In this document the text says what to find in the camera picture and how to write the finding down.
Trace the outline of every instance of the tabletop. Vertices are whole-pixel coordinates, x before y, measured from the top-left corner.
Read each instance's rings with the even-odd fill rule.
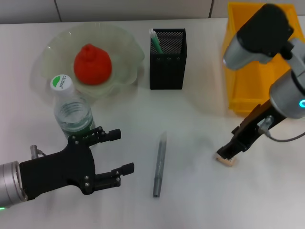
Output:
[[[299,17],[305,30],[305,16]],[[242,118],[227,109],[221,46],[227,19],[113,22],[132,33],[145,53],[138,80],[92,104],[96,125],[121,129],[121,140],[93,150],[96,173],[134,162],[120,187],[83,195],[69,186],[0,212],[5,229],[264,229],[303,228],[305,154],[302,139],[260,137],[228,168],[213,154]],[[67,144],[53,115],[41,53],[59,32],[78,23],[0,25],[0,164],[30,160],[30,145],[46,154]],[[150,28],[186,28],[183,89],[149,89]],[[276,138],[304,132],[285,120]],[[153,198],[158,141],[167,131],[161,197]]]

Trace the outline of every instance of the white wall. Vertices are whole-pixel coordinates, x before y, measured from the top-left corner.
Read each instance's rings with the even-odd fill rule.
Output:
[[[59,21],[54,0],[0,0],[0,24]]]
[[[214,0],[212,18],[227,17],[229,0]],[[305,15],[305,0],[247,0],[293,3]],[[125,21],[207,18],[212,0],[56,0],[62,21]],[[0,24],[59,22],[55,0],[0,0]]]
[[[62,21],[207,18],[212,0],[57,0]]]

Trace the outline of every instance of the pen holder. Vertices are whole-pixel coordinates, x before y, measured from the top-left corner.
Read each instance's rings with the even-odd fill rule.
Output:
[[[154,29],[163,54],[155,49],[151,40],[151,90],[180,90],[183,86],[187,56],[185,29]]]

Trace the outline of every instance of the bottle cap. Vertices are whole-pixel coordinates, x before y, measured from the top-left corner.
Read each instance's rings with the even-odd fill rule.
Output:
[[[50,83],[51,89],[60,96],[71,95],[75,92],[75,87],[72,79],[67,75],[57,75]]]

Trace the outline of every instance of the water bottle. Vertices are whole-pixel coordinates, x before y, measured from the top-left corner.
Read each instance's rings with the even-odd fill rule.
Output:
[[[69,76],[55,76],[51,89],[56,95],[54,115],[67,139],[95,128],[91,108]]]

